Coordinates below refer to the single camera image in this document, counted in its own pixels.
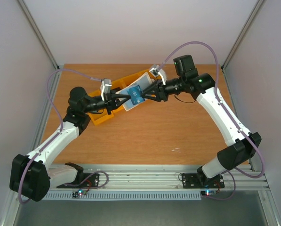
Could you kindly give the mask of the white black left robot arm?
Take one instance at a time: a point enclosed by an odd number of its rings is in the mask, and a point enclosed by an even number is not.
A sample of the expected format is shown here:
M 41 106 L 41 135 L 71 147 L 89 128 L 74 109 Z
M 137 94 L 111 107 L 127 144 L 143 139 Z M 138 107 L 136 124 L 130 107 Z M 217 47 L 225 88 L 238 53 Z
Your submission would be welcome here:
M 111 113 L 125 102 L 130 95 L 117 94 L 113 90 L 103 91 L 91 97 L 82 87 L 74 87 L 69 94 L 69 106 L 60 126 L 39 147 L 23 156 L 18 154 L 12 161 L 9 188 L 35 202 L 42 200 L 49 189 L 58 186 L 82 186 L 87 178 L 83 168 L 66 163 L 58 169 L 50 169 L 54 159 L 87 128 L 89 113 L 106 110 Z

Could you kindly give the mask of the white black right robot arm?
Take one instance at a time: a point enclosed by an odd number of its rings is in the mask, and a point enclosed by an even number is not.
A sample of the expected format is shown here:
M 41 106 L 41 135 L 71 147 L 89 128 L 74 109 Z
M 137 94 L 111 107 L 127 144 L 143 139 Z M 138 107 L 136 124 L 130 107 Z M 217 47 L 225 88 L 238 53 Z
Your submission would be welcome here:
M 208 73 L 198 74 L 191 55 L 175 58 L 174 66 L 178 78 L 167 80 L 166 73 L 158 65 L 153 65 L 149 72 L 156 80 L 142 91 L 142 97 L 161 102 L 167 101 L 169 95 L 185 92 L 207 111 L 227 145 L 214 159 L 197 170 L 198 183 L 207 187 L 219 174 L 252 158 L 261 142 L 261 136 L 257 132 L 251 133 L 240 122 Z

